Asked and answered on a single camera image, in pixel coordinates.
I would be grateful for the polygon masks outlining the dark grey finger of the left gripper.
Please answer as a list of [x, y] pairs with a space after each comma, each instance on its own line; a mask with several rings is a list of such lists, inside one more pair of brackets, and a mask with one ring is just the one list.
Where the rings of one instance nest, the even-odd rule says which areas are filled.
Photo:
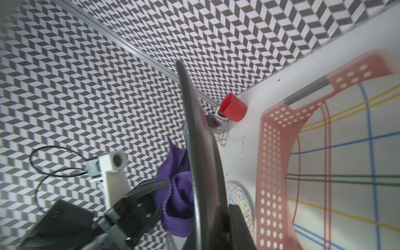
[[145, 180], [125, 195], [125, 199], [140, 199], [160, 189], [169, 188], [169, 180], [156, 181], [155, 179]]

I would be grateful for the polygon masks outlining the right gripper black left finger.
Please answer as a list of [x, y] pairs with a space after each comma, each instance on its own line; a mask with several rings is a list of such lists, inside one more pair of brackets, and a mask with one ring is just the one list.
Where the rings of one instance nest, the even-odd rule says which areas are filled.
[[57, 201], [25, 234], [20, 250], [74, 250], [97, 237], [94, 214], [77, 205]]

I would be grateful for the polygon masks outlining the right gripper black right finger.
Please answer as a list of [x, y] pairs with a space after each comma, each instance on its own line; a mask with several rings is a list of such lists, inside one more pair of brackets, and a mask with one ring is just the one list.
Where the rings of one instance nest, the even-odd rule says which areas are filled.
[[229, 205], [232, 250], [257, 250], [239, 205]]

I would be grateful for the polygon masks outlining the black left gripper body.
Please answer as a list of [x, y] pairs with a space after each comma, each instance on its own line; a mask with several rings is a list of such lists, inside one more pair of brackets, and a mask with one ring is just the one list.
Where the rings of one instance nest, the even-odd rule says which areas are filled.
[[133, 250], [140, 238], [161, 220], [155, 192], [140, 199], [120, 199], [95, 224], [97, 237], [83, 250]]

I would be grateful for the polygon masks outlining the purple cloth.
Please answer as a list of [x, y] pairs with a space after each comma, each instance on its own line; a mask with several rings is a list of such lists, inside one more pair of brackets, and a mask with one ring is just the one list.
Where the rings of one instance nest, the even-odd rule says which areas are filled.
[[155, 204], [162, 208], [163, 229], [177, 237], [187, 237], [194, 223], [194, 192], [186, 149], [168, 140], [169, 153], [156, 175], [156, 181], [167, 180], [169, 187], [155, 193]]

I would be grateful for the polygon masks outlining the colourful squiggle pattern plate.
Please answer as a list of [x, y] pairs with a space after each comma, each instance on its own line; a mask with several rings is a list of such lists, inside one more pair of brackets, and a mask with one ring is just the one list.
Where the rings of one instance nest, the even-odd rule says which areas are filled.
[[241, 209], [241, 213], [245, 219], [247, 227], [252, 237], [254, 237], [254, 216], [252, 204], [247, 197], [247, 192], [238, 182], [227, 181], [226, 194], [227, 202], [229, 205], [238, 205]]

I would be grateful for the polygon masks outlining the dark teal plate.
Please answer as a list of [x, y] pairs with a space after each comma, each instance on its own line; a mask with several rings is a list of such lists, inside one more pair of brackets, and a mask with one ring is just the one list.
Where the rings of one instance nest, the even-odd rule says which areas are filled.
[[222, 165], [197, 91], [182, 61], [176, 61], [185, 126], [184, 137], [194, 193], [194, 227], [185, 249], [229, 249], [229, 218]]

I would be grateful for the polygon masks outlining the plaid striped white plate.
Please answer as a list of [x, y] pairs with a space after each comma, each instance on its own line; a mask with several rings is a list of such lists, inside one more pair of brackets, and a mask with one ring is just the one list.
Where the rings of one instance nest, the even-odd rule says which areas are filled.
[[400, 78], [353, 85], [301, 130], [287, 197], [305, 250], [400, 247]]

